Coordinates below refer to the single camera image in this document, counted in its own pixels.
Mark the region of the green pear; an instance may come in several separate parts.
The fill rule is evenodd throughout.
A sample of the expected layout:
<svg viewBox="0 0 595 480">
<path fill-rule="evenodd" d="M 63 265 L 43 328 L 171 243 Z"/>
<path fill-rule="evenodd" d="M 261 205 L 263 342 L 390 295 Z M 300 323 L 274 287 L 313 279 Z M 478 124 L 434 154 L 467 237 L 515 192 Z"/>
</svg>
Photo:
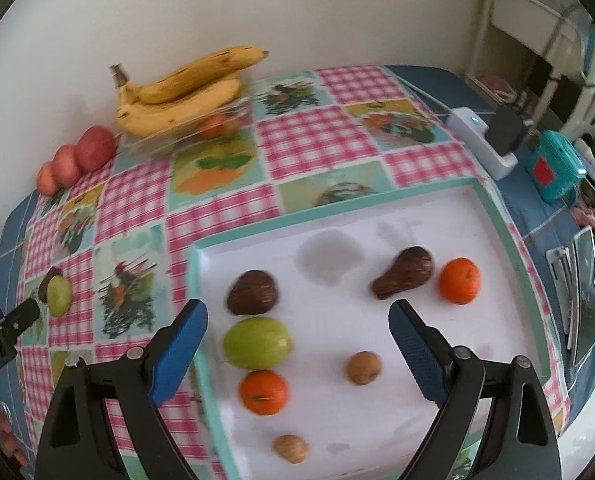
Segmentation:
<svg viewBox="0 0 595 480">
<path fill-rule="evenodd" d="M 54 275 L 46 287 L 46 304 L 54 318 L 61 318 L 70 310 L 73 301 L 72 286 L 68 278 Z"/>
<path fill-rule="evenodd" d="M 290 330 L 276 318 L 246 318 L 222 340 L 226 360 L 243 370 L 269 370 L 284 362 L 294 346 Z"/>
</svg>

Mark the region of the dark brown round avocado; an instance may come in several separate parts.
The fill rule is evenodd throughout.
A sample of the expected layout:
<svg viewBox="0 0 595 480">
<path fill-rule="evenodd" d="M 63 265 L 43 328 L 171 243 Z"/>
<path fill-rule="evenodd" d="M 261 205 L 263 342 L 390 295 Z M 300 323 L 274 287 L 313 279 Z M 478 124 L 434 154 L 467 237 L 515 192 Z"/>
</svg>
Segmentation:
<svg viewBox="0 0 595 480">
<path fill-rule="evenodd" d="M 394 258 L 390 268 L 371 283 L 370 290 L 377 299 L 390 298 L 424 285 L 431 280 L 433 272 L 430 252 L 421 246 L 411 246 Z"/>
</svg>

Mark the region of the dark brown pear-shaped avocado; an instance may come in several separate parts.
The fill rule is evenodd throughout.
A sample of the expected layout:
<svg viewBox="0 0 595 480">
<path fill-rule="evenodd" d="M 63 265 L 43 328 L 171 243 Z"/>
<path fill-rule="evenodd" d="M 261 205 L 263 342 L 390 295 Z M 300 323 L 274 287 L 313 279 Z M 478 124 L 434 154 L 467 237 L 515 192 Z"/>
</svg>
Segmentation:
<svg viewBox="0 0 595 480">
<path fill-rule="evenodd" d="M 43 277 L 43 279 L 40 281 L 40 286 L 38 286 L 37 289 L 37 295 L 38 295 L 38 299 L 43 302 L 44 304 L 46 304 L 47 302 L 47 291 L 48 291 L 48 285 L 50 283 L 50 281 L 55 277 L 55 276 L 61 276 L 62 275 L 62 271 L 57 268 L 56 266 L 52 266 L 49 271 L 45 274 L 45 276 Z"/>
</svg>

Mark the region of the pale red apple left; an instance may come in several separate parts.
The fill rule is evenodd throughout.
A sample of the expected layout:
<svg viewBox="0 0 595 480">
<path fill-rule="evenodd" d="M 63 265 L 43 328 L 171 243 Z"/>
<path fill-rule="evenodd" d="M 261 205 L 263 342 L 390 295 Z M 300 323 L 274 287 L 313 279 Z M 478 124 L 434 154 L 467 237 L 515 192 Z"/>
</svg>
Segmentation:
<svg viewBox="0 0 595 480">
<path fill-rule="evenodd" d="M 36 177 L 36 188 L 40 195 L 47 197 L 56 195 L 60 190 L 60 185 L 58 185 L 52 171 L 51 162 L 44 162 L 43 166 L 40 167 Z"/>
</svg>

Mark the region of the small orange tangerine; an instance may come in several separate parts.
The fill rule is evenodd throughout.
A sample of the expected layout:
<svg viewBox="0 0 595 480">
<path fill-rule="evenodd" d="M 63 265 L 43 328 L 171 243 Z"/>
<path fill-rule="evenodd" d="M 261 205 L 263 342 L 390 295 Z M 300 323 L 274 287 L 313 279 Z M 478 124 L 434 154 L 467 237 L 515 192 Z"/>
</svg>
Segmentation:
<svg viewBox="0 0 595 480">
<path fill-rule="evenodd" d="M 479 295 L 481 271 L 468 258 L 456 258 L 448 261 L 441 274 L 437 289 L 439 294 L 451 304 L 468 304 Z"/>
</svg>

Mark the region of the brown kiwi fruit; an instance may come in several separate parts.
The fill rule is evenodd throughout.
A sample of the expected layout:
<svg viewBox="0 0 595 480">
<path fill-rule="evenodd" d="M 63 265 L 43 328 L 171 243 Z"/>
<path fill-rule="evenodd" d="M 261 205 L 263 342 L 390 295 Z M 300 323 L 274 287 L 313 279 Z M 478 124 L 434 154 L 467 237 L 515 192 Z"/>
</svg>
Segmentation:
<svg viewBox="0 0 595 480">
<path fill-rule="evenodd" d="M 356 386 L 374 382 L 382 372 L 382 361 L 377 353 L 360 351 L 351 356 L 345 365 L 346 378 Z"/>
</svg>

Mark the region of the tablet on stand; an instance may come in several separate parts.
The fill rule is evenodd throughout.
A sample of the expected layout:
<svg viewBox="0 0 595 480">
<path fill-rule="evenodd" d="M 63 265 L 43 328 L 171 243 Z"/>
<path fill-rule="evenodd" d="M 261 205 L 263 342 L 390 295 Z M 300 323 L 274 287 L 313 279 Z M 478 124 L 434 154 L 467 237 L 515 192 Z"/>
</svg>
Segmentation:
<svg viewBox="0 0 595 480">
<path fill-rule="evenodd" d="M 570 366 L 585 361 L 595 345 L 595 237 L 586 226 L 569 246 L 546 252 L 557 293 Z"/>
</svg>

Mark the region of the red apple middle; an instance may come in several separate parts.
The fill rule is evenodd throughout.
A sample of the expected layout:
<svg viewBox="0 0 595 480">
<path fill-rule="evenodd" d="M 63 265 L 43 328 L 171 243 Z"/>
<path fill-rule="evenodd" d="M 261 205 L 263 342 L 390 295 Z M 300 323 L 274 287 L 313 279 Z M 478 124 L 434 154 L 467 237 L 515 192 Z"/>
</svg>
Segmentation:
<svg viewBox="0 0 595 480">
<path fill-rule="evenodd" d="M 82 170 L 77 165 L 75 146 L 66 144 L 60 146 L 51 162 L 52 172 L 60 188 L 70 188 L 81 179 Z"/>
</svg>

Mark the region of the red apple right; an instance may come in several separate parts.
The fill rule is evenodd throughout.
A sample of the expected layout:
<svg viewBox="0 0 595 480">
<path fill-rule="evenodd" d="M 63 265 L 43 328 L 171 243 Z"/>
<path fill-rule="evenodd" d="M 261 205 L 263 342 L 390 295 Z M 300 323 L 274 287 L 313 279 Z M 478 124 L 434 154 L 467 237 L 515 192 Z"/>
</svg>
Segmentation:
<svg viewBox="0 0 595 480">
<path fill-rule="evenodd" d="M 75 145 L 75 160 L 86 172 L 95 172 L 103 167 L 116 152 L 116 140 L 106 127 L 88 128 Z"/>
</svg>

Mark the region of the yellow banana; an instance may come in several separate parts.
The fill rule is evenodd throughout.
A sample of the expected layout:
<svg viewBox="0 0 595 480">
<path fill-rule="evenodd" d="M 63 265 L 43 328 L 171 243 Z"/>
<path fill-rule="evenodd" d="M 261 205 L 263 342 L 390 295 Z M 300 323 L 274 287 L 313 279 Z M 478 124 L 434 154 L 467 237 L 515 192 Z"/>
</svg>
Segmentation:
<svg viewBox="0 0 595 480">
<path fill-rule="evenodd" d="M 110 70 L 118 96 L 116 122 L 138 139 L 196 122 L 232 102 L 241 89 L 238 76 L 227 76 L 172 102 L 146 104 L 128 87 L 130 82 L 121 65 L 112 65 Z"/>
<path fill-rule="evenodd" d="M 127 82 L 126 88 L 141 102 L 150 105 L 162 104 L 186 96 L 205 84 L 231 73 L 258 64 L 267 55 L 266 50 L 254 46 L 231 47 L 198 58 L 152 84 L 137 86 Z"/>
</svg>

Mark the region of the teal plastic box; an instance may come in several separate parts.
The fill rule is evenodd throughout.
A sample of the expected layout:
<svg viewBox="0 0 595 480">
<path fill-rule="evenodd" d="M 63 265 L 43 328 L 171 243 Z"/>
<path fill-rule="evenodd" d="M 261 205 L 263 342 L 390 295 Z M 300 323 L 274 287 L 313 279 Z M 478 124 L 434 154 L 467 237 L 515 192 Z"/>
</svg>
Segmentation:
<svg viewBox="0 0 595 480">
<path fill-rule="evenodd" d="M 532 140 L 522 164 L 546 203 L 566 196 L 587 174 L 583 159 L 570 140 L 552 130 L 545 130 Z"/>
</svg>

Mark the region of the white power strip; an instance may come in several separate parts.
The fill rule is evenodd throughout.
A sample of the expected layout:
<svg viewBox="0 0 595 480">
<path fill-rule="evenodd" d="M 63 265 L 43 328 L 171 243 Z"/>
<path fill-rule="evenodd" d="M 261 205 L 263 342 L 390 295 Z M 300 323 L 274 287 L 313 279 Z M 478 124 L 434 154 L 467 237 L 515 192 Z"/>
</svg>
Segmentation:
<svg viewBox="0 0 595 480">
<path fill-rule="evenodd" d="M 518 159 L 513 153 L 499 155 L 491 143 L 485 139 L 488 125 L 471 108 L 453 108 L 446 125 L 458 139 L 473 153 L 476 159 L 495 180 L 501 180 L 517 166 Z"/>
</svg>

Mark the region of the clear plastic fruit box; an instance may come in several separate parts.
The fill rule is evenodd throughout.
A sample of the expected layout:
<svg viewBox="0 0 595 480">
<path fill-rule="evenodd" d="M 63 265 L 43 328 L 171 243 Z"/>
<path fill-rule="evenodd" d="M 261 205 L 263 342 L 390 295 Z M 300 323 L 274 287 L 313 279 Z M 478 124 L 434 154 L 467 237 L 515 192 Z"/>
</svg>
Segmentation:
<svg viewBox="0 0 595 480">
<path fill-rule="evenodd" d="M 123 148 L 133 155 L 161 156 L 209 140 L 232 136 L 250 125 L 253 100 L 250 73 L 240 70 L 229 76 L 238 76 L 241 81 L 241 89 L 232 102 L 189 125 L 145 139 L 135 138 L 121 129 Z"/>
</svg>

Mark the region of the upper yellow banana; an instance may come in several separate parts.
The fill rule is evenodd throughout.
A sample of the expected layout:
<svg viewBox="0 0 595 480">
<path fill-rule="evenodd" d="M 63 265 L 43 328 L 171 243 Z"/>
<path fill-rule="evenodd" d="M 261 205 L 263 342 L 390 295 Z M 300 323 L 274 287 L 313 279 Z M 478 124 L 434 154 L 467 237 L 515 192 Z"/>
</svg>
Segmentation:
<svg viewBox="0 0 595 480">
<path fill-rule="evenodd" d="M 150 105 L 162 104 L 186 96 L 205 84 L 231 73 L 258 64 L 267 55 L 266 50 L 254 46 L 231 47 L 198 58 L 152 84 L 137 86 L 127 82 L 126 88 L 141 102 Z"/>
</svg>

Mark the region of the pink checkered fruit tablecloth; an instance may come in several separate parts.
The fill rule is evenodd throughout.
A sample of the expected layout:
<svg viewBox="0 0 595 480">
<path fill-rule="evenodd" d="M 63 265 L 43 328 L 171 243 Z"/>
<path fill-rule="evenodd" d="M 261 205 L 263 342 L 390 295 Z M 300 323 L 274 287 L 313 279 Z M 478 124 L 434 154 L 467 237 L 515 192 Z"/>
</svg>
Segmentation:
<svg viewBox="0 0 595 480">
<path fill-rule="evenodd" d="M 104 362 L 147 340 L 182 307 L 201 238 L 298 212 L 327 211 L 395 188 L 439 186 L 427 215 L 393 234 L 369 233 L 368 252 L 339 281 L 308 284 L 316 297 L 336 288 L 359 299 L 358 321 L 382 339 L 383 303 L 360 274 L 413 240 L 439 243 L 459 211 L 481 206 L 460 179 L 493 178 L 453 130 L 390 70 L 328 68 L 258 81 L 253 101 L 218 114 L 212 139 L 149 156 L 123 136 L 118 154 L 73 188 L 42 197 L 25 233 L 18 294 L 33 298 L 50 268 L 72 286 L 68 312 L 43 311 L 25 332 L 18 361 L 24 417 L 40 433 L 64 362 Z"/>
</svg>

